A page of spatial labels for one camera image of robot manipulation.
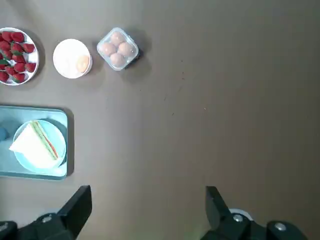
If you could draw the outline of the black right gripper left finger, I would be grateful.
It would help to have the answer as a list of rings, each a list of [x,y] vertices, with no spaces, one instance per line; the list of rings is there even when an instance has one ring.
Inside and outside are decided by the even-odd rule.
[[[2,240],[75,240],[91,213],[91,187],[82,185],[56,213],[46,213],[21,228],[14,221],[1,221],[0,238]]]

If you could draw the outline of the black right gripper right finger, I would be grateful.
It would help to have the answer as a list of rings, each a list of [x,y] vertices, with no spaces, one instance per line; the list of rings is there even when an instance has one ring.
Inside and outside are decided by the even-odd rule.
[[[205,212],[210,230],[206,240],[306,240],[294,224],[269,221],[262,226],[240,212],[231,212],[215,186],[205,188]]]

